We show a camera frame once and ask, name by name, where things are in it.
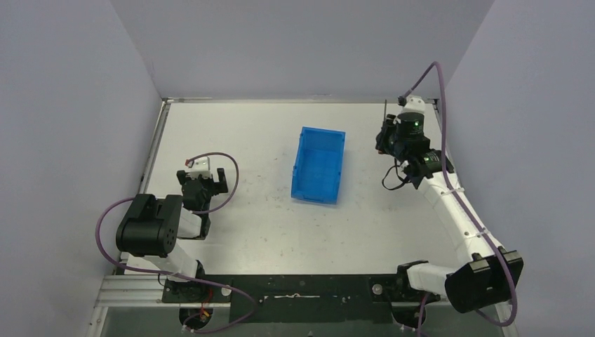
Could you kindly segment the orange handled screwdriver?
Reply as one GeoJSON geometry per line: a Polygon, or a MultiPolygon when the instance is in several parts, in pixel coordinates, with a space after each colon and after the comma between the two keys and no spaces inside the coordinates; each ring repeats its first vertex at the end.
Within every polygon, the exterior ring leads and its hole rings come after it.
{"type": "Polygon", "coordinates": [[[383,110],[383,121],[382,121],[382,137],[385,138],[387,135],[387,130],[392,125],[392,119],[387,114],[387,99],[385,99],[384,103],[384,110],[383,110]]]}

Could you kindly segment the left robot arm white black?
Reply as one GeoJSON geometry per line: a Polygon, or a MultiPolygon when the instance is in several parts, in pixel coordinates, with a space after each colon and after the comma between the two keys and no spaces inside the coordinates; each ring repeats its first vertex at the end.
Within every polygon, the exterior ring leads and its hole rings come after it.
{"type": "Polygon", "coordinates": [[[143,258],[166,273],[168,280],[182,282],[180,293],[192,303],[202,301],[208,282],[202,263],[191,257],[179,239],[204,240],[210,230],[211,199],[229,192],[223,168],[179,170],[176,178],[180,194],[163,199],[153,194],[137,194],[116,231],[116,246],[132,256],[143,258]]]}

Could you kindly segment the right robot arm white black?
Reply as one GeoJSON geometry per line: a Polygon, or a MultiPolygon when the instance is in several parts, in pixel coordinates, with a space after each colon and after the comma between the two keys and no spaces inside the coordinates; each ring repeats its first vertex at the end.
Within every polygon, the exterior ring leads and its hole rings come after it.
{"type": "Polygon", "coordinates": [[[516,250],[509,251],[479,220],[468,204],[457,174],[447,155],[431,147],[424,134],[420,112],[388,114],[376,137],[376,149],[395,160],[408,183],[423,195],[436,212],[454,246],[457,267],[443,267],[427,260],[398,266],[395,290],[411,301],[430,293],[447,298],[461,313],[489,305],[515,303],[524,262],[516,250]]]}

